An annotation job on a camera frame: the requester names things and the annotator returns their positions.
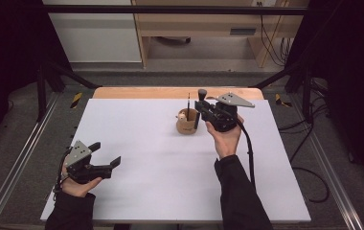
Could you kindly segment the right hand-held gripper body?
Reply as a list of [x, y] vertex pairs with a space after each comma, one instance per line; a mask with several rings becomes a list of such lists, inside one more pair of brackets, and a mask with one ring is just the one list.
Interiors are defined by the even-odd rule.
[[215, 100], [215, 104], [204, 101], [206, 104], [205, 108], [209, 110], [209, 117], [203, 120], [210, 122], [216, 131], [219, 132], [226, 132], [237, 126], [239, 106], [255, 107], [253, 103], [250, 103], [233, 92], [217, 96]]

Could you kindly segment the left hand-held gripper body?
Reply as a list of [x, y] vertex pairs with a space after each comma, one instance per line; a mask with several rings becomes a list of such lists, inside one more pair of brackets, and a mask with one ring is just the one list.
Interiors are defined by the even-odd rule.
[[110, 165], [94, 166], [90, 163], [93, 152], [88, 147], [78, 140], [64, 160], [67, 175], [79, 184], [86, 184], [98, 177], [110, 178], [112, 174]]

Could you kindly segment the black makeup brush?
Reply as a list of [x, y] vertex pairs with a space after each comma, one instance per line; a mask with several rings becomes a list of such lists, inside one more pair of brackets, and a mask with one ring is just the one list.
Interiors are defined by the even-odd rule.
[[[205, 89], [198, 89], [197, 94], [198, 94], [198, 101], [204, 101], [207, 95], [207, 91]], [[195, 121], [193, 126], [194, 129], [198, 128], [199, 120], [200, 120], [200, 109], [196, 109]]]

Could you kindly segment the wooden brush holder cup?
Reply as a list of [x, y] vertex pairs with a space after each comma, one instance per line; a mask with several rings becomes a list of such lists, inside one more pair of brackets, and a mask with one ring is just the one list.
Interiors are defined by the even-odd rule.
[[191, 135], [196, 132], [197, 111], [192, 108], [181, 109], [176, 116], [176, 129], [180, 134]]

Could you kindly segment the person's left hand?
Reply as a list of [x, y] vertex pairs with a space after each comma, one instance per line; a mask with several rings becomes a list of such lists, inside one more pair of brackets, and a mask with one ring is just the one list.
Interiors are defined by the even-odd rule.
[[89, 181], [86, 184], [79, 184], [71, 178], [65, 179], [61, 183], [61, 189], [64, 193], [70, 196], [76, 197], [86, 197], [86, 195], [93, 190], [100, 182], [102, 181], [101, 177], [95, 178], [92, 181]]

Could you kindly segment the person's right hand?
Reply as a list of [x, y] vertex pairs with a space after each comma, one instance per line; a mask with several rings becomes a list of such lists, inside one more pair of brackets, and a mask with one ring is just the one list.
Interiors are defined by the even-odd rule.
[[208, 133], [213, 137], [216, 153], [219, 159], [227, 156], [235, 155], [241, 136], [241, 128], [239, 126], [226, 132], [216, 131], [210, 122], [205, 123]]

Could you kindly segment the white table mat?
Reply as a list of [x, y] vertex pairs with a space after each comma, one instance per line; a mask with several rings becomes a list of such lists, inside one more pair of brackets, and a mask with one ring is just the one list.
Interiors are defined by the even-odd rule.
[[[214, 141], [200, 125], [192, 135], [176, 129], [187, 99], [91, 99], [76, 139], [101, 148], [94, 165], [121, 156], [111, 178], [93, 193], [94, 218], [105, 222], [218, 222], [220, 185]], [[239, 115], [247, 130], [237, 155], [255, 174], [256, 191], [275, 223], [308, 221], [310, 215], [266, 100]]]

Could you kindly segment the yellow clamp right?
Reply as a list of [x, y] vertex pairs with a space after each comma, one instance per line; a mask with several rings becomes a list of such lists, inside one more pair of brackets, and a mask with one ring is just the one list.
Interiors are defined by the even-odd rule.
[[280, 94], [275, 95], [275, 102], [277, 105], [282, 105], [285, 107], [292, 107], [292, 103], [286, 103], [286, 102], [282, 101]]

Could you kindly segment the black metal stand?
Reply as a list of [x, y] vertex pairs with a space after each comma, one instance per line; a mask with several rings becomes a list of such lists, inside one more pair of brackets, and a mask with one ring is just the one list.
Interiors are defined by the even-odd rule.
[[38, 122], [40, 122], [47, 113], [46, 84], [49, 84], [54, 92], [62, 92], [65, 89], [65, 84], [61, 79], [61, 76], [66, 76], [89, 89], [99, 88], [97, 84], [82, 78], [68, 68], [62, 67], [51, 61], [43, 62], [39, 66], [36, 74]]
[[312, 123], [311, 114], [311, 71], [307, 64], [302, 64], [299, 61], [285, 67], [282, 71], [274, 74], [272, 77], [267, 78], [255, 85], [251, 85], [251, 88], [263, 89], [271, 83], [280, 80], [281, 78], [289, 76], [284, 89], [288, 93], [296, 92], [300, 86], [303, 86], [302, 91], [302, 115], [308, 123]]

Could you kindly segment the wooden desk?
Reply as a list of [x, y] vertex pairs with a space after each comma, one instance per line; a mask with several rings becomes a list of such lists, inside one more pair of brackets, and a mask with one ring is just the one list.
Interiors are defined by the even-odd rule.
[[[130, 0], [134, 6], [306, 7], [310, 0]], [[152, 37], [245, 37], [263, 68], [278, 53], [280, 38], [296, 36], [301, 15], [149, 14], [134, 15], [140, 51], [148, 58]]]

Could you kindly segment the black horizontal bar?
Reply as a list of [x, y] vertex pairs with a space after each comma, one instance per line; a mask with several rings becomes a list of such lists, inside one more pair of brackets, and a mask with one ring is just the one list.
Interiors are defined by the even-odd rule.
[[249, 14], [249, 15], [305, 15], [308, 8], [271, 7], [208, 7], [208, 6], [98, 6], [44, 5], [53, 13], [152, 13], [152, 14]]

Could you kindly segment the white cabinet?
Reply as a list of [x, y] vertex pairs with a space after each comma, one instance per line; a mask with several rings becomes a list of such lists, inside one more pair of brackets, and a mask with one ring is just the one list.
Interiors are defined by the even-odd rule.
[[50, 13], [49, 16], [72, 63], [141, 61], [132, 13]]

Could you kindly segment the black curtain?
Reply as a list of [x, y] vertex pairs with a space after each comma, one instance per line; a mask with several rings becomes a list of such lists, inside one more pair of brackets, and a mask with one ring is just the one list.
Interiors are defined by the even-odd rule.
[[0, 0], [0, 124], [10, 93], [36, 81], [44, 58], [70, 68], [50, 16], [33, 11], [43, 0]]
[[364, 0], [309, 0], [308, 6], [334, 11], [325, 40], [307, 56], [311, 74], [328, 82], [330, 108], [364, 165]]

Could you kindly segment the aluminium rail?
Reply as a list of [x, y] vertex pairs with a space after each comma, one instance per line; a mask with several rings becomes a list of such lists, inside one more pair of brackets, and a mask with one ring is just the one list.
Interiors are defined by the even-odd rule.
[[21, 174], [23, 173], [28, 160], [32, 156], [34, 149], [40, 139], [45, 127], [47, 126], [51, 115], [53, 114], [57, 101], [60, 98], [58, 93], [52, 93], [51, 98], [47, 103], [46, 111], [39, 121], [34, 125], [34, 128], [27, 138], [25, 145], [18, 154], [14, 164], [12, 165], [9, 174], [5, 178], [2, 186], [0, 187], [0, 215], [5, 208], [5, 205], [11, 197], [12, 191], [14, 190]]
[[326, 156], [326, 153], [313, 130], [309, 134], [309, 145], [311, 146], [317, 163], [328, 183], [331, 196], [335, 200], [338, 210], [348, 229], [364, 230], [363, 223], [358, 213], [355, 211], [353, 204], [340, 181], [340, 178], [335, 172], [334, 167]]

